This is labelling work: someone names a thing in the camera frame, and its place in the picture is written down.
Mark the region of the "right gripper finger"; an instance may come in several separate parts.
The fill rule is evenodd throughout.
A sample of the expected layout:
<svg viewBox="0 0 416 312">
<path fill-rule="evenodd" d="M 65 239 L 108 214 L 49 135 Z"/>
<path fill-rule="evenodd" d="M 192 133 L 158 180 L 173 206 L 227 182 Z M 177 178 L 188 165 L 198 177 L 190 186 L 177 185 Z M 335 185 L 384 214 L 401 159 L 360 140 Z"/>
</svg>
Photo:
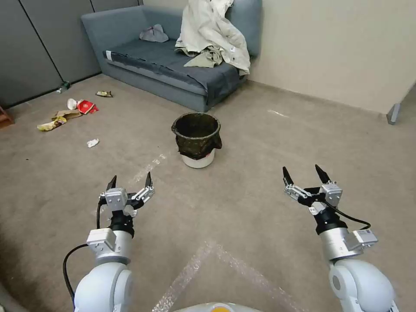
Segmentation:
<svg viewBox="0 0 416 312">
<path fill-rule="evenodd" d="M 299 199 L 299 198 L 307 199 L 309 197 L 309 193 L 306 190 L 294 184 L 285 166 L 282 168 L 282 170 L 283 170 L 283 182 L 285 184 L 284 192 L 288 194 L 292 199 Z"/>
<path fill-rule="evenodd" d="M 328 185 L 333 184 L 334 182 L 331 180 L 331 178 L 328 176 L 327 172 L 325 172 L 320 166 L 315 164 L 316 172 L 319 176 L 319 179 L 321 180 L 322 184 Z"/>
</svg>

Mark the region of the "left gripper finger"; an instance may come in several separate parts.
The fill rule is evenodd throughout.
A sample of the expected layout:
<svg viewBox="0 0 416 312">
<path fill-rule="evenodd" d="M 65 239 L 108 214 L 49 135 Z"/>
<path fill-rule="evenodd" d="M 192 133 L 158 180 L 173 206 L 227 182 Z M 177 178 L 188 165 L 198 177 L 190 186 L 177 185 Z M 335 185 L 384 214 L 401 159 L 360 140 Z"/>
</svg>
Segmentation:
<svg viewBox="0 0 416 312">
<path fill-rule="evenodd" d="M 110 180 L 110 182 L 108 183 L 108 185 L 107 185 L 107 187 L 106 187 L 106 190 L 100 194 L 100 197 L 104 197 L 104 196 L 105 196 L 105 193 L 106 193 L 108 190 L 115 188 L 115 187 L 116 187 L 116 181 L 117 181 L 117 175 L 115 175 L 115 176 L 114 176 L 114 177 Z"/>
<path fill-rule="evenodd" d="M 151 173 L 148 172 L 147 176 L 146 176 L 146 183 L 145 183 L 145 187 L 140 190 L 139 192 L 137 192 L 136 194 L 134 194 L 131 198 L 132 201 L 142 201 L 143 203 L 146 203 L 147 201 L 149 201 L 152 196 L 154 195 L 155 190 L 153 187 L 153 180 L 151 177 Z"/>
</svg>

